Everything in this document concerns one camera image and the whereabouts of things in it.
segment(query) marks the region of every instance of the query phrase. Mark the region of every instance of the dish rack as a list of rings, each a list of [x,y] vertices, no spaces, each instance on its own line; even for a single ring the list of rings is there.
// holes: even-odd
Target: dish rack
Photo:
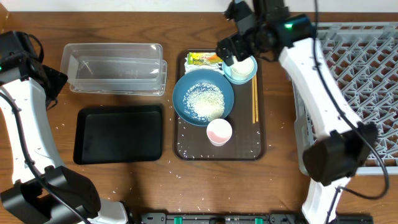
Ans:
[[[376,150],[389,174],[398,174],[398,22],[321,23],[318,38],[346,101],[364,123],[376,123]],[[317,139],[294,84],[293,90],[298,161],[302,173],[308,175],[302,154]],[[369,155],[357,174],[382,174],[374,155]]]

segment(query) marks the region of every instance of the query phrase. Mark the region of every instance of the blue bowl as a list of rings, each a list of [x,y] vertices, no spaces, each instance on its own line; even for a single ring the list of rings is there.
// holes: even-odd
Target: blue bowl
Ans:
[[[174,87],[173,106],[177,114],[186,122],[196,126],[207,126],[209,121],[202,121],[193,118],[193,112],[187,108],[187,104],[183,102],[184,96],[192,86],[198,83],[209,83],[217,86],[224,96],[224,113],[221,118],[229,115],[234,105],[234,91],[231,84],[224,76],[218,72],[199,69],[185,74]]]
[[[245,84],[256,75],[256,73],[257,73],[257,62],[256,62],[256,59],[253,56],[251,56],[250,58],[251,58],[251,60],[253,60],[254,68],[253,68],[253,71],[250,73],[248,79],[243,80],[243,81],[233,80],[232,77],[231,77],[231,69],[227,66],[227,64],[225,64],[225,62],[223,62],[224,75],[232,84],[235,84],[235,85]]]

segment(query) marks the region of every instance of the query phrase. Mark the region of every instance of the green led indicator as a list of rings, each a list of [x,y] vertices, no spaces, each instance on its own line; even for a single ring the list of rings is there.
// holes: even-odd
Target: green led indicator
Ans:
[[[291,28],[293,28],[293,24],[285,24],[285,28],[286,29],[291,29]]]

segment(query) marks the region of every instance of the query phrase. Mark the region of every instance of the wooden table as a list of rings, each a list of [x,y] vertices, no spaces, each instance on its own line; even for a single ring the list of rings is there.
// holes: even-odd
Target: wooden table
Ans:
[[[398,21],[398,14],[322,14],[322,22]],[[44,64],[60,68],[62,52],[69,43],[159,43],[169,64],[163,96],[78,94],[65,85],[59,105],[48,111],[58,151],[66,165],[90,178],[101,197],[125,200],[137,211],[170,213],[269,213],[299,211],[310,179],[299,171],[292,84],[278,63],[262,63],[267,153],[257,162],[185,162],[172,151],[172,91],[176,61],[185,49],[215,48],[217,40],[235,30],[220,13],[152,12],[21,12],[11,13],[5,31],[34,34],[45,49]],[[156,162],[78,166],[72,160],[77,113],[93,105],[135,105],[161,102],[164,113],[163,155]],[[0,190],[12,187],[12,155],[4,120],[0,119]],[[389,195],[375,202],[344,193],[340,213],[370,213],[376,223],[398,219],[398,177],[391,177]],[[378,194],[382,177],[356,177],[349,187]],[[19,221],[0,208],[2,223]]]

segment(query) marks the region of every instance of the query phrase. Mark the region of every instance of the yellow snack package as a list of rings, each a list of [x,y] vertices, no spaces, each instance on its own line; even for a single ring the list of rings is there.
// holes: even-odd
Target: yellow snack package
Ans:
[[[189,65],[211,65],[216,63],[221,63],[223,60],[214,53],[193,53],[188,54],[188,64]]]

